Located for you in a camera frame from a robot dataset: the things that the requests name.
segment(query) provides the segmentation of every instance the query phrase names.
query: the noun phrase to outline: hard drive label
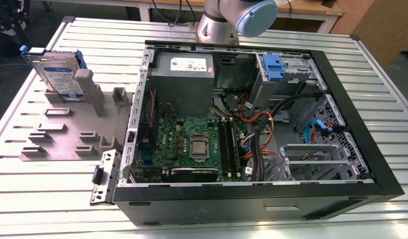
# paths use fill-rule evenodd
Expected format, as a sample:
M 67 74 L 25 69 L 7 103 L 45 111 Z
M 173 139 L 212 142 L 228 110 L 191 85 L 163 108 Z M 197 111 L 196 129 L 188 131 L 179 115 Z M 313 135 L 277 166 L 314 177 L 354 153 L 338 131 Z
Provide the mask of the hard drive label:
M 44 74 L 57 93 L 68 98 L 83 97 L 79 83 L 73 80 L 73 72 L 67 67 L 44 67 Z

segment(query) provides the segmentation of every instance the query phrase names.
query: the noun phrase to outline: workbench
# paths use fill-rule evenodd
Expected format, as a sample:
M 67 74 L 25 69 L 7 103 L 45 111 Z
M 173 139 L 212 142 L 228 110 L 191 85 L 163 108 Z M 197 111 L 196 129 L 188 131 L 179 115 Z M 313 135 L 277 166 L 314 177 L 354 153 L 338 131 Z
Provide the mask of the workbench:
M 77 47 L 103 91 L 133 92 L 145 39 L 195 42 L 192 27 L 76 18 L 47 49 Z M 135 226 L 116 206 L 89 206 L 96 161 L 21 162 L 20 149 L 49 103 L 32 70 L 0 120 L 0 235 L 96 238 L 408 238 L 408 102 L 358 39 L 269 30 L 241 45 L 322 50 L 405 195 L 329 219 L 235 224 Z
M 52 0 L 53 2 L 84 3 L 97 5 L 112 5 L 136 7 L 140 13 L 141 21 L 151 21 L 149 10 L 155 8 L 152 0 Z M 155 0 L 159 9 L 179 9 L 179 0 Z M 204 11 L 205 0 L 189 0 L 193 11 Z M 332 8 L 321 5 L 320 0 L 292 0 L 290 18 L 321 21 L 318 33 L 329 33 L 338 17 L 344 15 L 344 11 L 334 3 Z M 183 10 L 189 11 L 187 1 L 183 0 Z M 278 6 L 277 17 L 288 18 L 288 3 Z

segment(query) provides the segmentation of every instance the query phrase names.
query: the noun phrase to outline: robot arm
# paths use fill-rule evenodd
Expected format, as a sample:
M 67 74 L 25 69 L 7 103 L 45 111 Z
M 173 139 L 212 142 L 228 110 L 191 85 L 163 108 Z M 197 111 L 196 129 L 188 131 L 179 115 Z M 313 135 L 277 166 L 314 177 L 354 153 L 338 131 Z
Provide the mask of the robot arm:
M 269 28 L 276 15 L 273 0 L 205 0 L 199 42 L 236 44 L 237 32 L 256 37 Z

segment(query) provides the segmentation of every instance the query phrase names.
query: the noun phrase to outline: metal bracket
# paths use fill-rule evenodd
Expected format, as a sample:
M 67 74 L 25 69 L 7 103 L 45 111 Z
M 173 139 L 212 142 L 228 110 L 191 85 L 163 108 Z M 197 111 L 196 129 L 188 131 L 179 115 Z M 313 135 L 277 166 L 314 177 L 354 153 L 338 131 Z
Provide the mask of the metal bracket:
M 91 196 L 91 206 L 108 204 L 113 205 L 112 195 L 117 183 L 121 153 L 109 150 L 103 153 L 100 164 L 93 172 L 93 191 Z

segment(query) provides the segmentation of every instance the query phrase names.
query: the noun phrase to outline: table leg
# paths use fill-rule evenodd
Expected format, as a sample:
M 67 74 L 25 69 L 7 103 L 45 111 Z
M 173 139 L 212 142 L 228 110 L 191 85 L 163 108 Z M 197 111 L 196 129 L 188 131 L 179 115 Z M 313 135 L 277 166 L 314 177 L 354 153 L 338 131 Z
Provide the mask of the table leg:
M 332 27 L 336 24 L 337 19 L 338 19 L 337 16 L 326 16 L 326 19 L 322 22 L 322 24 L 321 24 L 321 26 L 320 26 L 320 28 L 317 30 L 317 33 L 329 33 Z
M 52 7 L 51 7 L 51 2 L 47 2 L 47 1 L 41 1 L 41 4 L 43 4 L 43 7 L 44 7 L 44 10 L 45 11 L 52 11 Z
M 140 21 L 151 21 L 149 4 L 139 2 L 137 8 L 139 8 Z

